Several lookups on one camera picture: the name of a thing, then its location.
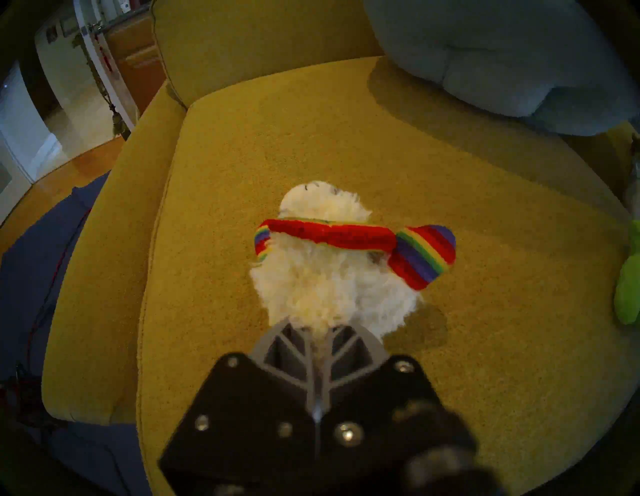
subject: couch cushion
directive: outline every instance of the couch cushion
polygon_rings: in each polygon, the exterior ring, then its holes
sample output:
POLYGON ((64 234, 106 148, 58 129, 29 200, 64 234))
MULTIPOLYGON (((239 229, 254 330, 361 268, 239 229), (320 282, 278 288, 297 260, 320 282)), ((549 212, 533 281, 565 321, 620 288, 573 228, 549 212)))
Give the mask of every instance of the couch cushion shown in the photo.
POLYGON ((254 77, 382 55, 361 0, 156 0, 152 15, 164 71, 186 106, 254 77))
POLYGON ((565 134, 563 140, 598 174, 616 198, 623 201, 631 179, 631 143, 636 134, 629 122, 622 122, 595 136, 565 134))
POLYGON ((138 429, 157 494, 173 430, 218 357, 267 330, 253 234, 293 185, 360 193, 372 221, 456 234, 451 274, 385 340, 424 366, 514 494, 575 463, 640 378, 612 293, 627 214, 559 138, 487 115, 385 58, 237 84, 187 113, 152 241, 138 429))
POLYGON ((185 114, 168 87, 160 88, 78 239, 42 374, 42 399, 59 419, 135 421, 136 338, 149 242, 185 114))

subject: couch seam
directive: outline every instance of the couch seam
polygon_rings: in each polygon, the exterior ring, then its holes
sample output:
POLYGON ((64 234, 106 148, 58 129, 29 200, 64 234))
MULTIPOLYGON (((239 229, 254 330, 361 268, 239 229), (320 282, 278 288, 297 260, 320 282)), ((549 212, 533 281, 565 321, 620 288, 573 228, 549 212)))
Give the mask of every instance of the couch seam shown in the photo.
POLYGON ((148 298, 148 283, 151 275, 151 271, 153 268, 154 262, 154 254, 156 250, 156 237, 158 228, 160 225, 160 218, 162 217, 163 209, 164 209, 164 201, 166 199, 167 192, 169 190, 169 183, 171 181, 171 177, 173 174, 173 164, 175 162, 175 156, 178 150, 178 144, 180 143, 180 136, 182 134, 182 128, 184 126, 184 120, 180 125, 180 131, 178 132, 178 139, 176 141, 176 147, 173 151, 173 157, 171 158, 171 165, 169 166, 169 172, 167 174, 166 182, 164 184, 164 191, 162 198, 160 199, 160 205, 158 207, 158 212, 156 214, 156 219, 154 221, 154 228, 151 234, 151 240, 149 244, 149 259, 147 262, 147 281, 145 283, 145 292, 142 296, 142 304, 140 308, 140 318, 138 319, 138 350, 136 353, 136 361, 138 365, 138 384, 136 386, 136 425, 140 426, 138 430, 138 444, 140 448, 140 454, 142 456, 143 465, 145 467, 145 472, 147 473, 147 479, 149 482, 149 486, 151 487, 151 492, 156 494, 155 488, 153 487, 152 477, 149 476, 149 470, 147 467, 150 467, 150 464, 147 459, 147 450, 144 449, 144 429, 142 426, 142 396, 141 396, 141 385, 142 385, 142 345, 143 345, 143 334, 144 334, 144 323, 145 317, 147 314, 147 298, 148 298))
POLYGON ((151 7, 149 9, 149 11, 151 12, 151 19, 152 19, 152 34, 154 37, 154 42, 156 43, 156 47, 158 49, 158 53, 160 55, 160 63, 162 64, 162 68, 164 69, 164 74, 166 75, 166 78, 169 80, 169 84, 171 85, 171 88, 173 90, 173 92, 175 93, 175 96, 178 98, 178 100, 180 101, 180 105, 182 106, 182 108, 187 109, 187 106, 184 104, 184 100, 182 99, 182 97, 178 94, 178 90, 176 89, 173 80, 171 79, 171 76, 169 75, 169 70, 167 69, 166 66, 166 62, 164 60, 164 54, 162 51, 162 48, 160 46, 160 41, 158 40, 158 37, 156 35, 156 3, 158 2, 158 0, 153 0, 151 7))

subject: wooden floor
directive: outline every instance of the wooden floor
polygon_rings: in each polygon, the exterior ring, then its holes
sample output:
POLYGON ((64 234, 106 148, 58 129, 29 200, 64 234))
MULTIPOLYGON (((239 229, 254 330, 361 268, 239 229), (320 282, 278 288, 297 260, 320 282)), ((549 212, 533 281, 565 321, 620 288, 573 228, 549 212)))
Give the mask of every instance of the wooden floor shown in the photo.
POLYGON ((89 150, 35 183, 0 227, 0 254, 40 217, 64 200, 74 187, 86 186, 111 170, 124 140, 117 137, 89 150))

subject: screw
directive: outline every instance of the screw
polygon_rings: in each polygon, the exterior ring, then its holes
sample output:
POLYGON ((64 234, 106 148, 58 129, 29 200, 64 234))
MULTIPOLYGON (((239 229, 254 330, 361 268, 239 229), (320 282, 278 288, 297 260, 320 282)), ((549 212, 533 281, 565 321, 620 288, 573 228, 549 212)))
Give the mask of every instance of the screw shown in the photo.
POLYGON ((407 362, 406 360, 399 360, 394 363, 394 368, 398 372, 402 372, 403 374, 408 374, 409 372, 413 372, 415 370, 413 364, 411 362, 407 362))
POLYGON ((333 435, 338 443, 346 446, 347 448, 357 446, 364 439, 364 431, 362 430, 362 427, 355 422, 344 422, 339 424, 335 428, 335 431, 333 431, 333 435))
POLYGON ((293 426, 290 422, 281 422, 278 426, 278 436, 281 438, 291 437, 293 434, 293 426))
POLYGON ((209 429, 209 418, 206 415, 198 415, 196 419, 196 429, 201 432, 209 429))
POLYGON ((244 494, 244 488, 234 484, 220 484, 214 492, 214 496, 231 496, 233 494, 244 494))

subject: bolt head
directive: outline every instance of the bolt head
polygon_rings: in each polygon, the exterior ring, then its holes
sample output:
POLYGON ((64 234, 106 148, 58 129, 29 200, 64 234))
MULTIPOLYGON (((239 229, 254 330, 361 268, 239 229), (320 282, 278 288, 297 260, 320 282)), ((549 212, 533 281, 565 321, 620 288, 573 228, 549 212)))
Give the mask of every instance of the bolt head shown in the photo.
POLYGON ((278 425, 278 436, 281 438, 291 437, 293 434, 293 425, 290 422, 281 422, 278 425))
POLYGON ((343 422, 333 431, 336 441, 346 447, 354 447, 364 439, 364 430, 355 422, 343 422))
POLYGON ((196 429, 200 432, 209 429, 209 418, 206 415, 198 415, 196 419, 196 429))
POLYGON ((398 360, 394 363, 394 368, 398 372, 402 372, 403 374, 409 374, 415 370, 415 367, 411 362, 407 362, 406 360, 398 360))

